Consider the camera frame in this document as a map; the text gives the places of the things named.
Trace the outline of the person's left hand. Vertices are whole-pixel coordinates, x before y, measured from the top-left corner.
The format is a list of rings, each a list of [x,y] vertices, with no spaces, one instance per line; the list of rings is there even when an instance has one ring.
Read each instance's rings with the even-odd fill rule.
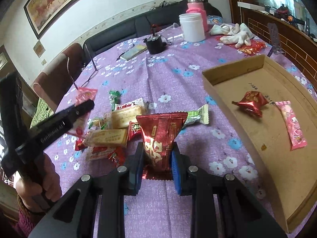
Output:
[[[56,173],[55,165],[46,153],[44,153],[44,179],[42,184],[39,185],[28,179],[20,178],[16,182],[16,191],[24,206],[34,213],[42,212],[42,209],[32,197],[39,196],[44,191],[45,197],[52,202],[61,198],[60,176]]]

